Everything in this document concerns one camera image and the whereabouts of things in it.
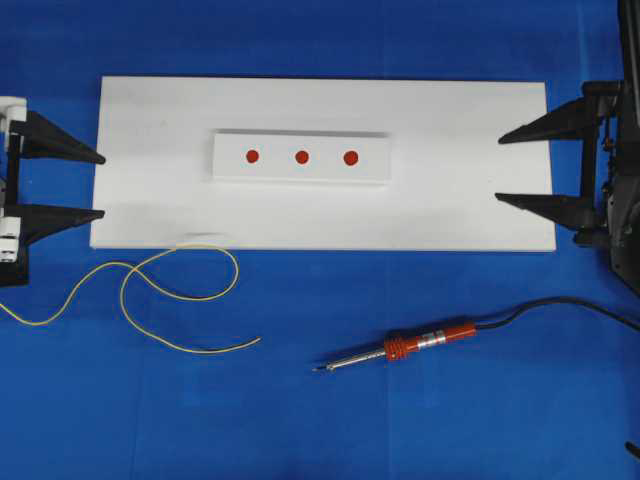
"power cord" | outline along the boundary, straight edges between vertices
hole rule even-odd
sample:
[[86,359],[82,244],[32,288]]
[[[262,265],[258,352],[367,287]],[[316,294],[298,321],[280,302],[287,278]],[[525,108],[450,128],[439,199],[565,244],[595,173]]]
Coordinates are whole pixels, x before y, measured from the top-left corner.
[[[222,290],[219,293],[214,293],[212,295],[207,295],[204,297],[195,297],[195,296],[188,296],[188,295],[179,295],[175,292],[166,290],[162,288],[160,285],[158,285],[157,283],[155,283],[151,278],[149,278],[148,275],[142,272],[141,270],[142,267],[149,265],[150,263],[158,260],[159,258],[176,253],[179,250],[208,250],[208,251],[219,252],[226,255],[231,260],[231,263],[233,264],[234,273],[233,273],[233,278],[231,279],[231,282],[224,288],[224,290]],[[146,260],[143,260],[142,262],[135,265],[127,262],[120,262],[120,261],[111,261],[111,262],[100,264],[97,267],[93,268],[91,271],[89,271],[84,277],[80,279],[80,281],[78,281],[74,285],[74,287],[71,289],[71,292],[67,296],[67,299],[62,304],[62,306],[58,309],[56,313],[54,313],[51,317],[47,318],[46,320],[42,320],[38,322],[25,320],[24,318],[20,317],[18,314],[13,312],[9,307],[7,307],[6,305],[3,305],[2,303],[0,303],[0,309],[4,310],[9,316],[14,318],[18,322],[22,323],[23,325],[28,325],[30,327],[41,327],[44,325],[48,325],[54,320],[56,320],[58,317],[60,317],[67,310],[71,301],[76,296],[76,293],[78,293],[78,289],[82,285],[84,285],[87,281],[89,281],[99,271],[104,270],[106,268],[110,268],[110,267],[121,267],[121,268],[128,269],[127,274],[125,275],[125,277],[122,279],[122,282],[120,283],[120,293],[119,293],[120,310],[122,311],[122,314],[124,315],[124,317],[131,324],[131,326],[133,326],[133,328],[138,330],[140,333],[166,345],[169,348],[172,348],[174,350],[179,350],[181,352],[193,353],[197,355],[216,355],[220,353],[232,352],[234,350],[247,348],[252,345],[255,345],[261,340],[261,337],[256,337],[253,340],[249,340],[248,342],[240,343],[237,345],[231,345],[229,347],[223,347],[223,348],[198,349],[198,348],[184,347],[174,342],[171,342],[170,340],[167,340],[166,338],[163,338],[160,335],[152,332],[151,330],[143,327],[142,325],[140,325],[138,322],[134,320],[134,318],[131,316],[131,314],[127,310],[127,307],[125,304],[125,293],[126,293],[127,285],[129,284],[129,280],[133,275],[139,275],[151,288],[175,300],[182,300],[186,302],[210,302],[212,300],[224,297],[226,294],[228,294],[236,286],[236,283],[238,282],[238,276],[240,274],[240,267],[238,265],[238,260],[228,250],[225,250],[224,248],[216,247],[214,245],[206,245],[206,244],[179,245],[175,248],[171,248],[169,250],[165,250],[164,252],[158,253],[157,255],[153,255],[147,258]]]
[[533,310],[534,308],[544,307],[546,305],[558,305],[558,304],[577,305],[579,307],[586,308],[588,310],[593,310],[617,322],[622,323],[623,325],[635,330],[636,332],[640,332],[640,323],[635,322],[633,320],[629,320],[628,318],[625,318],[622,315],[618,315],[617,313],[612,312],[610,310],[607,310],[606,308],[601,307],[600,305],[597,305],[593,302],[590,302],[588,300],[584,300],[578,297],[547,297],[547,298],[540,298],[537,300],[531,300],[530,302],[526,302],[526,303],[523,303],[522,305],[514,307],[515,311],[504,320],[499,320],[497,322],[492,322],[492,323],[478,323],[476,324],[476,329],[490,330],[494,328],[504,327],[506,325],[509,325],[516,318],[522,316],[529,310]]

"blue surface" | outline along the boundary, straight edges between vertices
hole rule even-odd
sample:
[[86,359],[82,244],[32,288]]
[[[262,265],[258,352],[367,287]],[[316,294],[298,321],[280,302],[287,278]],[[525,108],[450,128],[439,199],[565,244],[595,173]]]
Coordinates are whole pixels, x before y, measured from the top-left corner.
[[[621,77],[613,4],[5,0],[0,93],[93,145],[105,74],[536,80],[555,107],[584,80]],[[576,193],[579,145],[551,150],[555,191]],[[23,165],[23,202],[91,205],[92,166]],[[91,266],[151,253],[94,252],[88,235],[36,244],[31,285],[0,300],[40,319]],[[215,358],[137,334],[116,306],[122,273],[104,273],[50,327],[0,322],[0,477],[640,478],[623,449],[640,439],[640,338],[575,307],[393,366],[311,372],[390,329],[533,297],[638,311],[604,258],[557,239],[551,254],[238,252],[239,288],[206,305],[133,282],[132,313],[171,338],[264,336]],[[199,292],[231,274],[191,253],[151,270]]]

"red dot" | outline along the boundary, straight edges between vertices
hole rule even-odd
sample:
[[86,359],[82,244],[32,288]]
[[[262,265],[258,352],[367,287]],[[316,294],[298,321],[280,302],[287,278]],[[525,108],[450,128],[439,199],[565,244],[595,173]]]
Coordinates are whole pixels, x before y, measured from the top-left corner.
[[308,161],[309,154],[307,152],[305,152],[304,150],[300,150],[298,153],[296,153],[296,162],[298,162],[300,165],[304,165]]
[[259,158],[260,158],[260,154],[255,150],[249,150],[247,152],[247,162],[256,163]]
[[349,150],[344,154],[344,163],[353,167],[356,163],[358,163],[358,152],[354,152],[353,150]]

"orange grip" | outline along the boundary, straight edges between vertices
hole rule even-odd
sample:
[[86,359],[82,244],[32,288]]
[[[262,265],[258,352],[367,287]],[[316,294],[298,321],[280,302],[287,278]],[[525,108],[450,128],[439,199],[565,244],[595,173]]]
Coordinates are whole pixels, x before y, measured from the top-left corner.
[[387,360],[393,362],[406,358],[412,352],[424,348],[435,347],[449,342],[455,342],[476,334],[476,326],[473,323],[465,323],[453,327],[443,328],[434,332],[425,333],[411,338],[390,338],[384,342],[384,351]]

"white board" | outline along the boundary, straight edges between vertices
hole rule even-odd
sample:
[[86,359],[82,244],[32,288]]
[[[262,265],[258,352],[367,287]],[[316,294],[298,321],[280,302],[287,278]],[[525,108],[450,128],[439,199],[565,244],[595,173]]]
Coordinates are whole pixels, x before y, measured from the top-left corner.
[[[551,222],[494,198],[551,193],[547,142],[497,143],[544,113],[542,83],[105,77],[91,245],[553,250]],[[216,134],[234,130],[383,134],[391,173],[215,181]]]

